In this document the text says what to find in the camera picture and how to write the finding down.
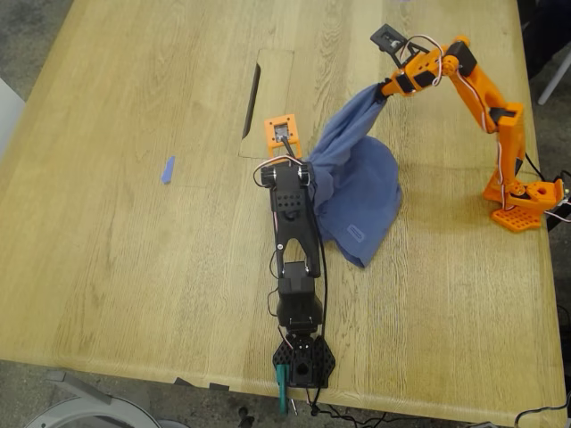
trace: orange bracket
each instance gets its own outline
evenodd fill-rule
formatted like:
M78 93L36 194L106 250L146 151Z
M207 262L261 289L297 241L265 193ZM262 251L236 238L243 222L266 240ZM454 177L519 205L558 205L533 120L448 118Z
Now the orange bracket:
M302 146L293 114L264 120L264 129L266 130L266 144L270 158L276 156L274 150L284 147L284 144L280 141L280 138L283 136L287 138L287 142L292 148L295 146L295 157L297 159L302 157Z

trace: white chair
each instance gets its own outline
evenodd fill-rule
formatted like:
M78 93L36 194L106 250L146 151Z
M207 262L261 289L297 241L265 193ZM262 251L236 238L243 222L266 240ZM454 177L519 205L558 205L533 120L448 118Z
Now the white chair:
M542 93L542 96L539 97L539 100L537 101L539 105L544 105L545 102L547 102L547 99L550 97L551 93L553 92L553 89L555 89L555 86L557 86L559 81L563 78L563 75L570 66L571 66L571 51L569 51L569 53L565 57L565 60L563 60L557 72L555 73L555 76L553 76L550 83L548 83L547 87Z

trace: white cable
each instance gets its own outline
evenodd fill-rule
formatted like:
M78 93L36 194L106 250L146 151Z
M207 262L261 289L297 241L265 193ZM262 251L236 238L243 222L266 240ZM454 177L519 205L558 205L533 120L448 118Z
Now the white cable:
M285 337L284 334L282 333L282 329L279 328L279 325L277 326L277 330L279 331L279 335L282 336L282 339L284 340L284 342L287 343L287 346L289 346L289 349L292 350L294 347L293 347L292 344L286 339L286 337Z
M498 174L500 175L500 181L498 182L501 185L501 208L503 210L506 209L506 196L505 196L505 185L503 184L503 174L501 173L501 144L500 139L497 138L496 142L498 143Z
M555 214L553 212L545 211L545 214L547 214L548 216L553 216L555 218L558 218L559 220L565 221L566 223L571 223L571 220L569 220L567 218L562 218L561 216L558 216L557 214Z
M288 159L290 160L290 162L295 162L298 165L303 165L302 162L300 162L299 160L297 160L296 158L292 158L291 156L288 156L287 154L282 154L280 156L276 156L275 158L271 158L268 160L265 160L264 162L262 162L260 165L258 165L254 171L253 171L253 181L254 183L256 183L256 185L263 187L263 185L261 185L260 183L258 183L258 180L256 180L256 172L258 172L258 169L260 169L261 167L263 167L264 165L268 165L269 163L273 162L273 161L279 161L280 159Z
M291 156L287 155L287 154L281 154L279 156L276 156L275 158L271 158L268 160L265 160L264 162L262 162L260 165L258 165L256 167L256 169L254 170L257 171L258 169L260 169L261 167L263 167L264 165L267 165L273 161L279 161L280 159L289 159L290 161L293 161L295 163L297 163L298 165L303 165L300 161L298 161L296 158L292 158Z
M440 83L440 80L443 77L444 51L443 51L442 47L440 46L440 44L438 42L436 42L436 40L434 40L430 36L427 36L426 34L415 34L414 36L409 38L409 40L407 40L407 43L402 47L401 56L399 57L399 61L402 61L402 55L407 50L407 47L409 47L410 40L412 40L414 37L421 37L421 38L424 38L425 40L428 40L430 43L432 43L434 46L436 46L438 48L438 50L440 51L440 55L438 56L438 76L436 76L434 78L434 80L432 81L432 86L438 86L438 84Z
M482 129L485 132L488 132L488 130L485 127L485 115L484 115L484 104L482 103L482 100L480 100L480 97L478 96L478 94L476 93L476 91L474 90L474 88L469 85L469 83L460 75L460 71L456 70L456 74L458 75L458 78L460 79L460 81L466 85L468 87L468 89L472 92L472 94L474 94L474 97L477 99L477 101L480 103L480 105L482 106L482 112L480 113L481 116L481 121L482 121Z

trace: table surface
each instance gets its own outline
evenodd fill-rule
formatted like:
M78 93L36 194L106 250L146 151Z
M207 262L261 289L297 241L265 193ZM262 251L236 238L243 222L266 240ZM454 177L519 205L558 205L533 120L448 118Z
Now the table surface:
M385 22L468 35L525 103L535 158L515 0L76 0L0 165L0 358L277 395L269 196L252 181L261 121L294 113L307 153L392 73L369 41ZM493 136L448 81L391 98L370 134L399 163L402 206L369 267L326 245L337 366L320 399L505 425L560 404L548 237L489 219Z

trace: blue cloth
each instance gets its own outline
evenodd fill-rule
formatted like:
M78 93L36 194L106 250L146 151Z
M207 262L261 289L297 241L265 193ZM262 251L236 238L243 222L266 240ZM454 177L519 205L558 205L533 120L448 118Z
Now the blue cloth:
M319 231L334 239L346 259L364 268L373 258L401 204L398 167L389 149L367 132L383 110L378 85L356 94L325 125L307 161Z

